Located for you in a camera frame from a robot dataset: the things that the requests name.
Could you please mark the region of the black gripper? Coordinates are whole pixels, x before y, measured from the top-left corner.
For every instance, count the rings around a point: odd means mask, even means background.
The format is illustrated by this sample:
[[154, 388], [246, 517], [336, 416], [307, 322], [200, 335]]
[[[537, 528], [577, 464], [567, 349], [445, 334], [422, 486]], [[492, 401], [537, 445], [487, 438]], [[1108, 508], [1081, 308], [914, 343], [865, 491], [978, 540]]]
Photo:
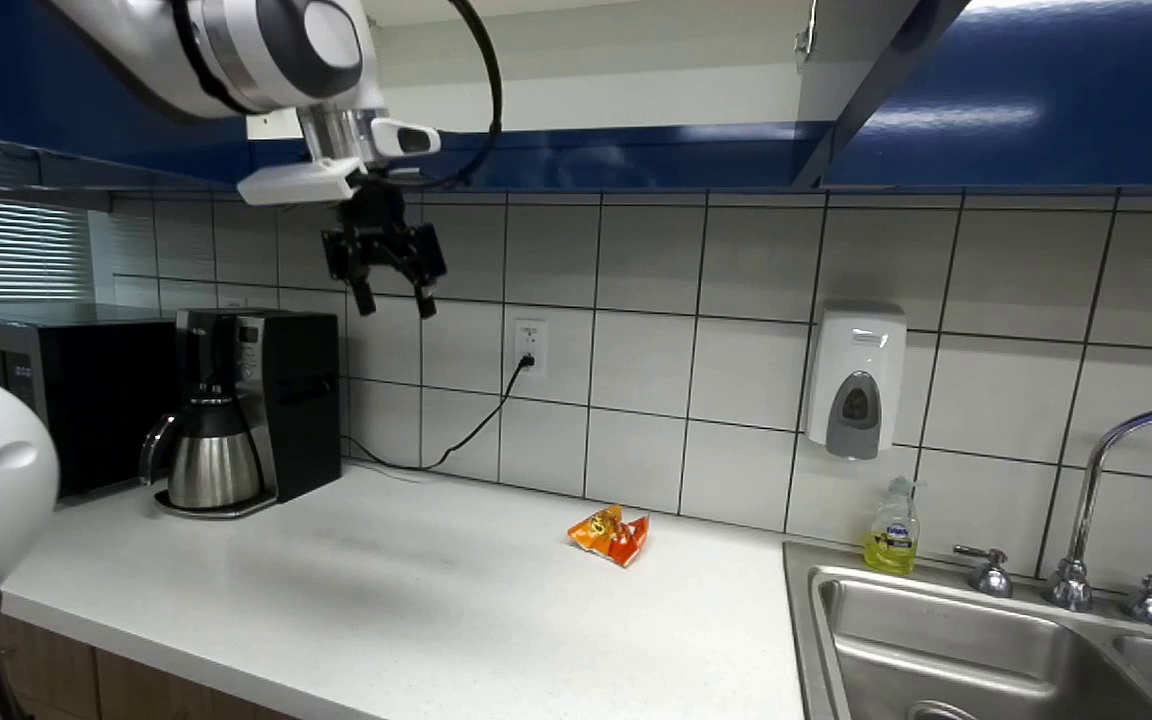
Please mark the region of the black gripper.
[[412, 230], [406, 194], [390, 186], [366, 186], [340, 206], [336, 230], [326, 238], [326, 266], [352, 294], [361, 315], [377, 313], [370, 267], [395, 267], [412, 279], [422, 322], [435, 315], [434, 285], [450, 274], [435, 230]]

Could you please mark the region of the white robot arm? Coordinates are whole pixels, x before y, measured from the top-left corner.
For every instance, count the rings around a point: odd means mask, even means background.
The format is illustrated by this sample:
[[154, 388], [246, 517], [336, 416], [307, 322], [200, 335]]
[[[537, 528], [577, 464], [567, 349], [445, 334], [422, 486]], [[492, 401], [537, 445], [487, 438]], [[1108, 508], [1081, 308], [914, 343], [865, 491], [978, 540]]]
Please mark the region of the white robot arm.
[[47, 0], [124, 75], [195, 116], [294, 112], [307, 155], [247, 174], [246, 206], [336, 206], [326, 234], [328, 274], [372, 315], [372, 267], [412, 285], [422, 315], [450, 274], [435, 230], [406, 219], [400, 162], [441, 151], [441, 132], [383, 105], [377, 44], [361, 0]]

